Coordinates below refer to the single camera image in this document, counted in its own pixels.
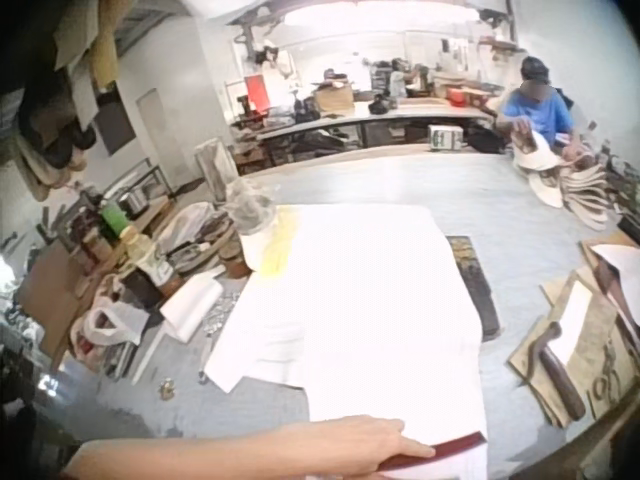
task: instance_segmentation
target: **hand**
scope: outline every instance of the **hand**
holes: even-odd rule
[[[528,135],[531,133],[531,120],[529,119],[529,117],[516,117],[513,119],[511,124],[513,125],[513,130],[516,133],[521,133],[524,135]]]
[[[572,141],[569,145],[562,149],[562,158],[567,162],[575,162],[579,154],[582,152],[582,144],[578,141]]]
[[[402,436],[402,420],[369,416],[290,425],[279,430],[279,448],[303,459],[316,475],[366,476],[395,455],[430,458],[435,450]]]

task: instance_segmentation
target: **white roll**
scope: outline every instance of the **white roll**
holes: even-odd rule
[[[220,295],[222,285],[216,281],[214,272],[191,277],[160,309],[167,334],[188,343]]]

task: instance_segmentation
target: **light fixture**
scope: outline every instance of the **light fixture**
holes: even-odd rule
[[[427,24],[466,23],[477,21],[480,14],[473,8],[450,3],[426,1],[335,2],[303,7],[285,16],[290,26],[332,27],[398,26],[424,22]]]

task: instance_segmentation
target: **scissors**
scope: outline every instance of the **scissors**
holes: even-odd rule
[[[602,367],[602,374],[593,381],[593,396],[596,400],[603,400],[606,395],[609,405],[618,403],[622,394],[620,375],[618,375],[615,367],[616,350],[611,340],[609,340],[604,346],[604,366]]]

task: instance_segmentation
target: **wall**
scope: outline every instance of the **wall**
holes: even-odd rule
[[[173,186],[201,176],[193,157],[196,146],[213,137],[231,141],[196,22],[191,17],[169,18],[120,59],[118,89],[136,136],[154,163],[158,155],[136,102],[154,88],[160,95],[182,150],[173,168],[166,169]]]
[[[233,121],[235,98],[246,94],[242,85],[231,89],[231,99],[227,94],[227,83],[243,79],[243,59],[246,51],[243,45],[234,44],[234,37],[241,33],[239,27],[229,27],[221,19],[199,20],[198,30],[202,40],[209,73],[228,122]],[[405,57],[415,63],[435,66],[439,59],[442,38],[478,38],[491,34],[484,23],[432,24],[425,19],[416,19],[402,27],[380,25],[355,25],[336,23],[322,28],[278,25],[272,32],[267,27],[254,28],[256,42],[265,40],[285,49],[293,58],[298,76],[303,84],[318,82],[326,68],[362,63],[363,58],[371,61],[391,60]],[[483,80],[495,81],[492,75],[489,47],[470,50],[469,72],[472,78],[481,71]]]
[[[512,0],[520,45],[572,98],[578,127],[640,168],[640,51],[613,1]]]
[[[201,176],[193,160],[197,145],[215,136],[231,141],[207,69],[196,20],[170,18],[120,59],[118,89],[137,138],[109,157],[98,135],[98,142],[87,152],[87,169],[74,179],[103,189],[146,157],[157,163],[157,153],[136,105],[136,101],[153,88],[161,96],[167,120],[182,150],[182,156],[175,162],[184,168],[171,169],[181,174],[168,178],[173,186]],[[28,232],[13,258],[8,260],[18,275],[31,244],[41,244],[34,227],[40,221],[42,207],[49,206],[53,215],[62,204],[69,206],[76,200],[71,190],[61,189],[52,191],[46,202],[37,203],[13,162],[0,168],[0,237],[6,238],[13,231],[19,235]]]

